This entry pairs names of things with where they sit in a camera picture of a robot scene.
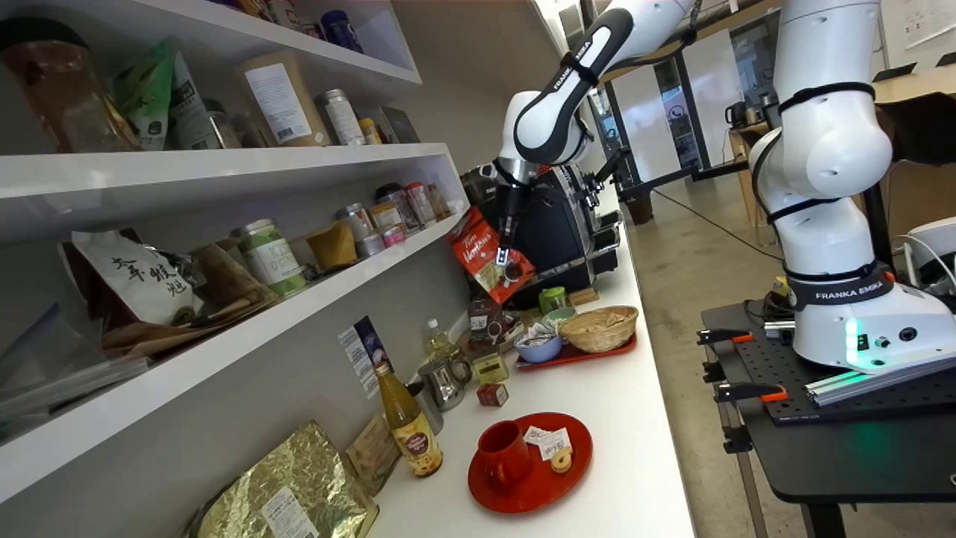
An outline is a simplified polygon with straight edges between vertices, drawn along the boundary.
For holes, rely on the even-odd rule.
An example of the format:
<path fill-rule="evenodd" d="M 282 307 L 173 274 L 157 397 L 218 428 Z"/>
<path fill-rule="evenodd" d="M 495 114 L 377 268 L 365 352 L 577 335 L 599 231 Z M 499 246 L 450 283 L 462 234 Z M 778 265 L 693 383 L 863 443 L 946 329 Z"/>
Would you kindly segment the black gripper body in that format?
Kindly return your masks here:
<path fill-rule="evenodd" d="M 527 187 L 512 175 L 499 180 L 495 201 L 499 201 L 499 234 L 505 246 L 509 246 L 520 237 L 520 213 L 526 205 L 526 195 Z"/>

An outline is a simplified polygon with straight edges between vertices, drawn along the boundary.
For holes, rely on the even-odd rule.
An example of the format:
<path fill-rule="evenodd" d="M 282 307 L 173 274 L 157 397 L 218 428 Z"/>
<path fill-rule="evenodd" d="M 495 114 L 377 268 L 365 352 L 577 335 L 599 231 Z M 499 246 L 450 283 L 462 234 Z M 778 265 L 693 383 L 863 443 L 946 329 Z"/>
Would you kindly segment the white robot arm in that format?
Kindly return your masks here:
<path fill-rule="evenodd" d="M 505 114 L 509 171 L 562 165 L 583 144 L 577 108 L 602 71 L 656 51 L 698 0 L 611 0 L 541 89 Z M 792 349 L 826 368 L 913 368 L 952 355 L 956 313 L 899 283 L 853 198 L 889 168 L 869 51 L 877 0 L 781 0 L 772 60 L 778 123 L 748 150 L 753 187 L 781 247 Z"/>

